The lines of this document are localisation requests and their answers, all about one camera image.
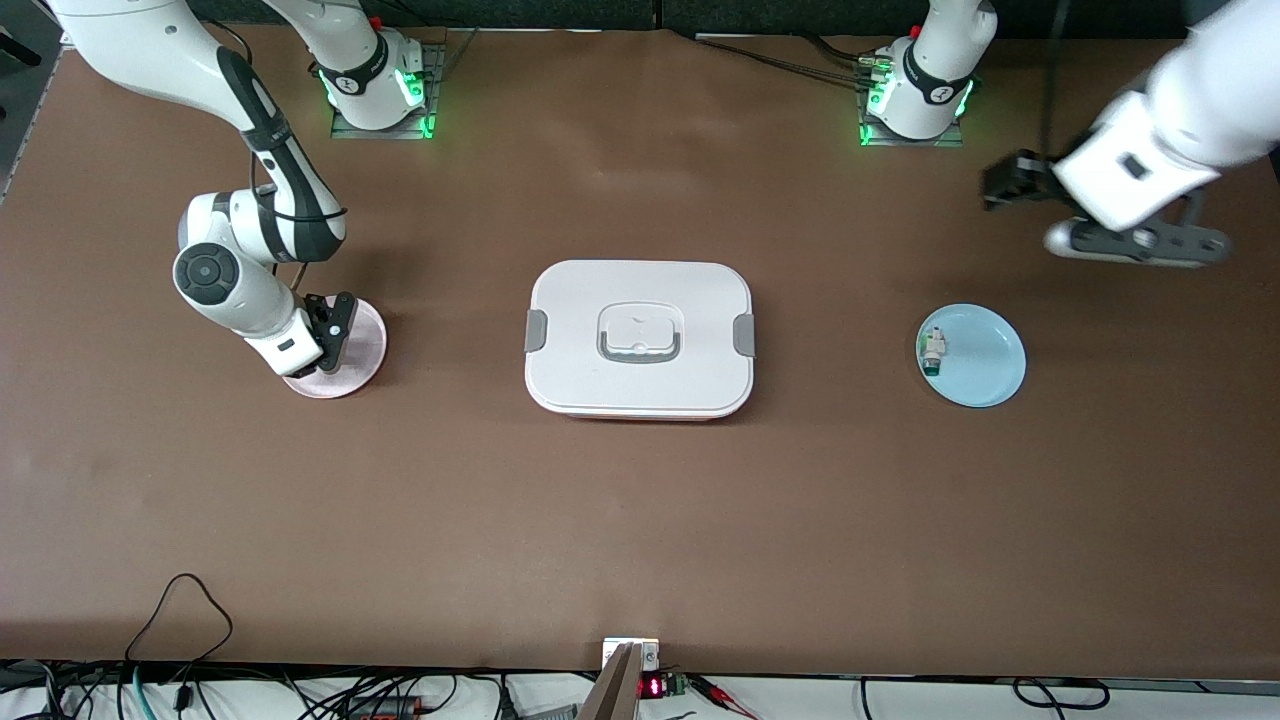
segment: white container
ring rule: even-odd
[[[709,420],[746,402],[751,291],[716,263],[566,260],[534,283],[525,386],[579,418]]]

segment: light blue cable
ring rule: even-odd
[[[147,716],[147,720],[156,720],[156,714],[151,711],[147,696],[142,694],[142,678],[138,676],[138,667],[133,669],[133,694],[138,697],[138,705],[142,706],[142,714]]]

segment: gray floor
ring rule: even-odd
[[[40,65],[31,68],[0,53],[0,108],[6,113],[0,120],[0,202],[4,202],[22,141],[54,72],[61,31],[32,0],[0,0],[0,26],[41,56]]]

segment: brown table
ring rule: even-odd
[[[303,400],[187,307],[175,220],[246,184],[244,149],[69,53],[0,210],[0,655],[118,657],[191,570],[236,618],[224,660],[589,667],[644,633],[704,671],[1280,679],[1267,167],[1210,191],[1222,266],[1069,261],[1041,247],[1062,208],[977,195],[1036,142],[1034,42],[996,44],[965,147],[928,150],[859,147],[847,91],[667,32],[485,33],[435,140],[330,141],[298,38],[246,35],[351,208],[303,288],[376,304],[387,365]],[[1069,44],[1060,138],[1166,47]],[[525,310],[566,258],[737,269],[748,405],[539,409]],[[956,301],[1027,345],[1000,407],[913,366]],[[164,626],[143,655],[219,633],[191,588]]]

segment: light blue plate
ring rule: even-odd
[[[924,375],[938,395],[966,407],[991,407],[1018,392],[1027,375],[1027,351],[1009,320],[980,305],[947,305],[934,311],[916,333],[916,368],[920,337],[942,331],[947,351],[936,377]]]

